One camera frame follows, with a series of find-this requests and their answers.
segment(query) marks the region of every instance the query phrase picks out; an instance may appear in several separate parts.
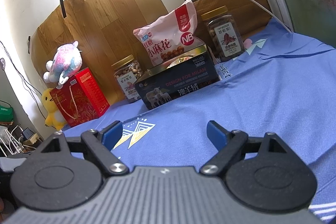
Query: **yellow duck toy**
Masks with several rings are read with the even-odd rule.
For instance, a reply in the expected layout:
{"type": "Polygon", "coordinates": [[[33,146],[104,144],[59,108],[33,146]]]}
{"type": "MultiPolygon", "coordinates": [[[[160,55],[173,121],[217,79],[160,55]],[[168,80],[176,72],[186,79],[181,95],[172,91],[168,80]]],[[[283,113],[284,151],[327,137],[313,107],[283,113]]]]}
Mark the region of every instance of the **yellow duck toy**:
{"type": "Polygon", "coordinates": [[[50,91],[53,89],[47,89],[42,93],[41,102],[45,109],[48,111],[48,116],[45,119],[46,126],[54,126],[57,131],[60,131],[64,125],[67,124],[61,112],[58,110],[53,98],[50,95],[50,91]]]}

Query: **blue bedsheet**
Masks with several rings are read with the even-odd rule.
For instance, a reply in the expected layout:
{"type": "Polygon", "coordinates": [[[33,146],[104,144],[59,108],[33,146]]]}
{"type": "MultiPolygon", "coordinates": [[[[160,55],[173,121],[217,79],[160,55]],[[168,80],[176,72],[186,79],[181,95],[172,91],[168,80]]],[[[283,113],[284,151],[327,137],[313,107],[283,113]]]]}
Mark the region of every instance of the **blue bedsheet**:
{"type": "Polygon", "coordinates": [[[217,152],[206,136],[209,120],[251,136],[276,132],[315,173],[318,191],[310,209],[330,220],[336,213],[336,49],[287,33],[273,19],[251,40],[245,53],[216,66],[221,81],[151,111],[142,101],[120,102],[65,135],[124,121],[112,153],[131,169],[199,169],[217,152]]]}

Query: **plastic jar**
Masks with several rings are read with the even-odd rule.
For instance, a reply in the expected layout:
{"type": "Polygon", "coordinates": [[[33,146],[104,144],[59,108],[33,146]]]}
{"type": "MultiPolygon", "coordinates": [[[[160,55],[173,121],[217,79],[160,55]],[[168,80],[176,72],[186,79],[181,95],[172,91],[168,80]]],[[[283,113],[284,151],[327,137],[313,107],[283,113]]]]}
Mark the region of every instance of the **plastic jar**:
{"type": "Polygon", "coordinates": [[[115,71],[114,78],[121,87],[128,102],[133,103],[141,99],[135,89],[134,83],[142,76],[143,70],[133,55],[129,55],[117,63],[114,63],[112,68],[115,71]]]}
{"type": "Polygon", "coordinates": [[[205,13],[201,17],[219,52],[221,62],[239,56],[245,51],[236,22],[228,13],[226,6],[205,13]]]}

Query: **plush toy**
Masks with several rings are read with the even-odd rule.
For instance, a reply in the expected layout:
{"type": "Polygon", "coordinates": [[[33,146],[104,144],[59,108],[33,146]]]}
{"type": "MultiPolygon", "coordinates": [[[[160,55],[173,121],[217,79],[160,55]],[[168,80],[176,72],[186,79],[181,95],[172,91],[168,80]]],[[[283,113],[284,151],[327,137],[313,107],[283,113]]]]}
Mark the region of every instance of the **plush toy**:
{"type": "Polygon", "coordinates": [[[47,89],[42,93],[41,102],[45,109],[48,111],[48,116],[45,119],[45,124],[49,127],[54,126],[57,131],[60,131],[64,125],[67,124],[63,115],[58,110],[53,98],[50,95],[50,91],[53,89],[47,89]]]}
{"type": "Polygon", "coordinates": [[[82,66],[82,57],[77,49],[78,41],[73,44],[65,44],[57,49],[53,61],[46,64],[47,72],[43,75],[46,83],[64,85],[69,77],[75,75],[82,66]]]}

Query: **snack bag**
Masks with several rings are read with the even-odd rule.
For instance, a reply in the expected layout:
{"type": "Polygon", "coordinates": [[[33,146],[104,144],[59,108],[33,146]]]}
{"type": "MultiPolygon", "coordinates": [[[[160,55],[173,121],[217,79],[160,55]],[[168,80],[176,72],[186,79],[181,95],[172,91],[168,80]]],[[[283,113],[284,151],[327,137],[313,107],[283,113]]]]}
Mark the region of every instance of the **snack bag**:
{"type": "Polygon", "coordinates": [[[156,66],[204,44],[194,37],[196,27],[194,4],[191,0],[186,0],[179,8],[159,17],[150,25],[134,30],[133,34],[156,66]]]}

